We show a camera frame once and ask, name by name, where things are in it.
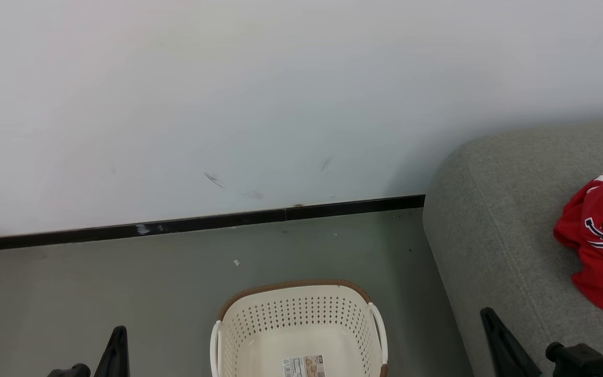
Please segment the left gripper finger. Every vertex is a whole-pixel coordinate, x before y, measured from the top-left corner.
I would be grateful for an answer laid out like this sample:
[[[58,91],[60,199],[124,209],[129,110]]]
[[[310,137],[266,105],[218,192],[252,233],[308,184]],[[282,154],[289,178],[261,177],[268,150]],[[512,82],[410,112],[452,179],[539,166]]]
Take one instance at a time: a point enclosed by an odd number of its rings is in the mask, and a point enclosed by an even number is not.
[[[125,326],[117,326],[108,340],[94,376],[129,377],[128,334]]]

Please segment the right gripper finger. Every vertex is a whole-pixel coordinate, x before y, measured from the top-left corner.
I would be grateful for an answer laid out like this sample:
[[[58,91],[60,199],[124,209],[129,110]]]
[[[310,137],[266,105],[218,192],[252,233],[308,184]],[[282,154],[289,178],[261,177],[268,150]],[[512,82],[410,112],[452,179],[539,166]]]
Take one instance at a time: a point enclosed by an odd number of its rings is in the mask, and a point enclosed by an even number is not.
[[[542,376],[543,373],[496,314],[485,307],[479,311],[496,376]]]

